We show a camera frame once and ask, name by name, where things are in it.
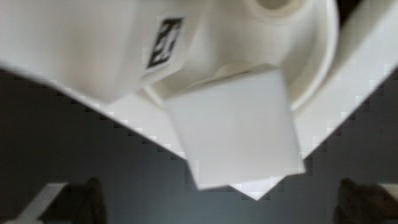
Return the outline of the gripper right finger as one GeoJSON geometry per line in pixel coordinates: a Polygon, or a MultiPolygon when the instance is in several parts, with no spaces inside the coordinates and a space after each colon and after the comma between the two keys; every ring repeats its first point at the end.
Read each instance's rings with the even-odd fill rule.
{"type": "Polygon", "coordinates": [[[398,183],[341,180],[332,224],[398,224],[398,183]]]}

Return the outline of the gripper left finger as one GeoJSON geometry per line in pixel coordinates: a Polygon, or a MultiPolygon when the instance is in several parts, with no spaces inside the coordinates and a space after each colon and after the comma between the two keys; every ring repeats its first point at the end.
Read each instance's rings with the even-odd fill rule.
{"type": "Polygon", "coordinates": [[[47,183],[5,224],[108,224],[101,183],[47,183]]]}

